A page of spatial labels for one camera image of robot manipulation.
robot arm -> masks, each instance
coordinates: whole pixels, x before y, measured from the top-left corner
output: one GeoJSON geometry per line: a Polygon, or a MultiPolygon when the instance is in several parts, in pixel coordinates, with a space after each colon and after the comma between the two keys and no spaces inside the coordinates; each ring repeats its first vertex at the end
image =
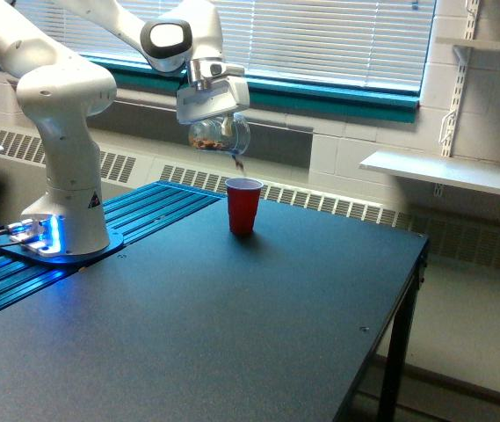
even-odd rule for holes
{"type": "Polygon", "coordinates": [[[244,68],[224,62],[220,17],[207,0],[184,0],[147,23],[115,0],[54,1],[124,40],[158,72],[186,65],[189,86],[178,91],[180,123],[231,116],[250,106],[244,68]]]}
{"type": "Polygon", "coordinates": [[[103,112],[117,87],[111,73],[46,36],[0,0],[0,67],[20,78],[17,98],[37,126],[47,191],[22,214],[32,228],[12,240],[44,257],[84,255],[109,244],[101,201],[99,148],[86,116],[103,112]]]}
{"type": "MultiPolygon", "coordinates": [[[[121,37],[159,71],[187,65],[190,86],[178,92],[181,123],[223,116],[214,135],[234,138],[241,133],[238,127],[245,122],[232,115],[249,106],[248,85],[243,68],[222,60],[220,19],[212,4],[184,0],[157,21],[144,24],[114,0],[57,2],[121,37]]],[[[4,0],[0,67],[20,78],[18,102],[37,126],[47,159],[47,191],[23,211],[22,220],[32,223],[12,240],[28,242],[25,247],[46,258],[102,251],[110,239],[100,206],[99,148],[90,137],[86,117],[103,112],[114,101],[114,78],[46,36],[4,0]]],[[[209,121],[216,129],[216,121],[209,121]]]]}

warning label sticker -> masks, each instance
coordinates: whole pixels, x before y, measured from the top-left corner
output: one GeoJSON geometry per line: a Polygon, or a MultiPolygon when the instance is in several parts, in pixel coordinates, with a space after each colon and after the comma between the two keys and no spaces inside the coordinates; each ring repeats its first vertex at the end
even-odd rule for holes
{"type": "Polygon", "coordinates": [[[95,208],[99,207],[100,205],[101,201],[99,200],[98,193],[94,191],[93,196],[90,199],[90,205],[88,206],[88,208],[95,208]]]}

teal window frame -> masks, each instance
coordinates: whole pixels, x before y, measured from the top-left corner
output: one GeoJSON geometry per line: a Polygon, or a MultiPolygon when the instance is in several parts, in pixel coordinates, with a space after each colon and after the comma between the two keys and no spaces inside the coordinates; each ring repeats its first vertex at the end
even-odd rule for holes
{"type": "MultiPolygon", "coordinates": [[[[163,76],[148,64],[86,56],[109,69],[119,86],[155,89],[174,95],[183,74],[163,76]]],[[[418,94],[382,92],[325,85],[256,78],[248,76],[252,106],[279,108],[288,113],[316,113],[366,119],[414,123],[419,107],[418,94]]]]}

red plastic cup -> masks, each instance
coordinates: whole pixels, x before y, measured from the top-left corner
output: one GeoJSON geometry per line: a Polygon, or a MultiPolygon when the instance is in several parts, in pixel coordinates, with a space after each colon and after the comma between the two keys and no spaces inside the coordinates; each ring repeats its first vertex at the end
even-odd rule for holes
{"type": "Polygon", "coordinates": [[[264,184],[251,178],[230,178],[226,181],[230,231],[247,236],[253,231],[259,194],[264,184]]]}

window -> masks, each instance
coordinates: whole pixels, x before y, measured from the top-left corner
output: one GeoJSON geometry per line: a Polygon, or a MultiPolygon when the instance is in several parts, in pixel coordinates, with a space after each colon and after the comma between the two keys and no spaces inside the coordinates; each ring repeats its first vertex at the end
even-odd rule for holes
{"type": "MultiPolygon", "coordinates": [[[[144,20],[178,0],[120,1],[144,20]]],[[[225,56],[263,78],[418,93],[435,0],[214,0],[225,56]]],[[[18,0],[39,28],[79,53],[132,62],[140,54],[48,0],[18,0]]]]}

